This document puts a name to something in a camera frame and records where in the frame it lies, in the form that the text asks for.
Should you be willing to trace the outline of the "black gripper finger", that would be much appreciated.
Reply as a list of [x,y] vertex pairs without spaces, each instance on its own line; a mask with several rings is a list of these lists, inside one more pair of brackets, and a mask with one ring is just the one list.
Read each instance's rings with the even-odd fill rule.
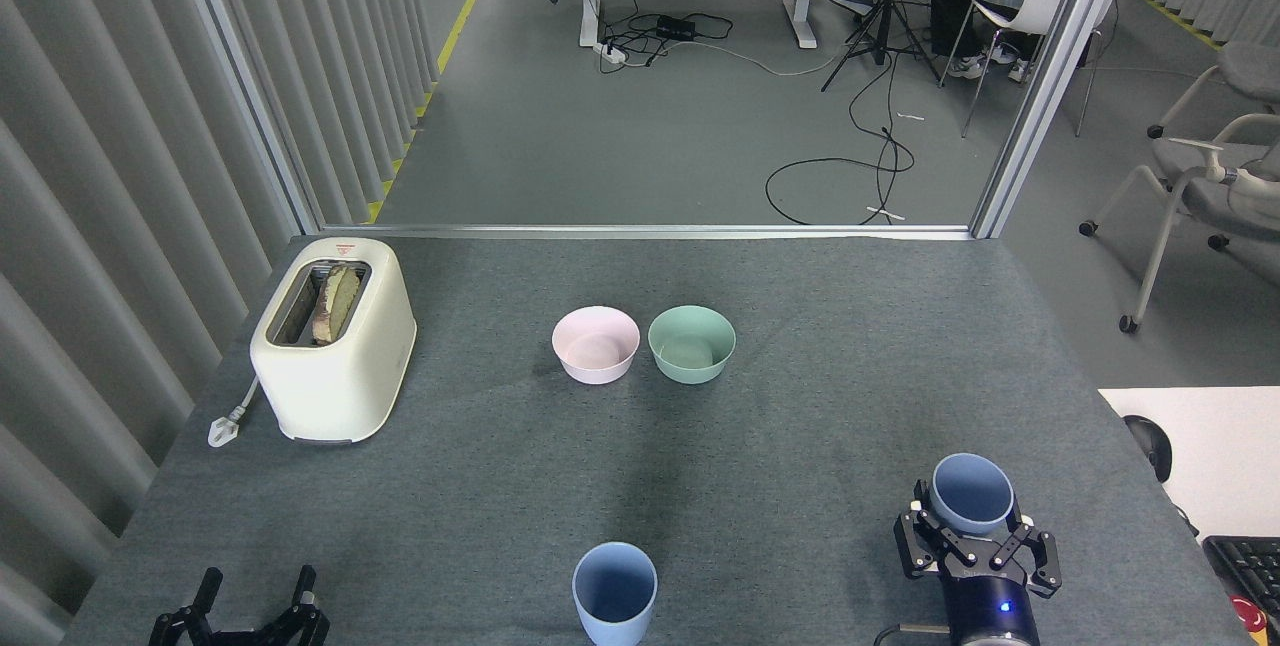
[[216,645],[218,638],[209,624],[209,613],[216,601],[223,573],[210,567],[204,573],[192,604],[156,618],[148,637],[150,645],[178,645],[186,636],[192,645]]
[[302,565],[291,605],[262,628],[262,645],[324,645],[330,622],[316,604],[316,571]]

